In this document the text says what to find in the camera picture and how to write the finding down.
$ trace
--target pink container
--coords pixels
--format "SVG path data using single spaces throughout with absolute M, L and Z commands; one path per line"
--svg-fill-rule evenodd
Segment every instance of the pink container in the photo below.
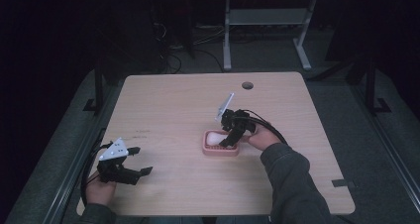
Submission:
M 223 135 L 228 135 L 229 133 L 223 131 L 223 130 L 209 130 L 204 133 L 203 137 L 203 153 L 206 156 L 212 156 L 212 157 L 235 157 L 239 153 L 239 146 L 238 143 L 235 144 L 232 148 L 224 148 L 222 146 L 216 145 L 216 146 L 209 146 L 207 145 L 207 135 L 211 132 L 219 133 Z

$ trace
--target person's left hand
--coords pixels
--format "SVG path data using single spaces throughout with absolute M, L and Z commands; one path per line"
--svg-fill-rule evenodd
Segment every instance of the person's left hand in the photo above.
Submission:
M 86 186 L 86 201 L 87 203 L 97 203 L 108 206 L 114 197 L 117 182 L 101 182 L 99 172 L 96 171 L 88 179 Z

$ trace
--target hand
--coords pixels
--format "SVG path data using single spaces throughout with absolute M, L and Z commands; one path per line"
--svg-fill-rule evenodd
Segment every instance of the hand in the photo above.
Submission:
M 256 131 L 250 136 L 244 136 L 242 141 L 261 151 L 274 143 L 280 143 L 280 139 L 261 124 L 256 124 Z
M 87 203 L 97 203 L 108 206 L 114 197 L 117 182 L 101 182 L 99 172 L 96 171 L 88 179 L 86 186 L 86 201 Z

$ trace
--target person's right arm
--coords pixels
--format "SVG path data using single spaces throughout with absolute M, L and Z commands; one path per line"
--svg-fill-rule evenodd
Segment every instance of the person's right arm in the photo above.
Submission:
M 272 186 L 273 224 L 331 223 L 327 203 L 309 174 L 305 157 L 261 125 L 248 143 L 262 150 L 261 160 Z

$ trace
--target table hole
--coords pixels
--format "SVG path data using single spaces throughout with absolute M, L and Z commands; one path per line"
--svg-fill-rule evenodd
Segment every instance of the table hole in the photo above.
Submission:
M 242 83 L 242 87 L 245 88 L 245 89 L 247 89 L 247 90 L 250 90 L 250 89 L 253 89 L 254 84 L 251 83 L 251 82 L 243 82 Z

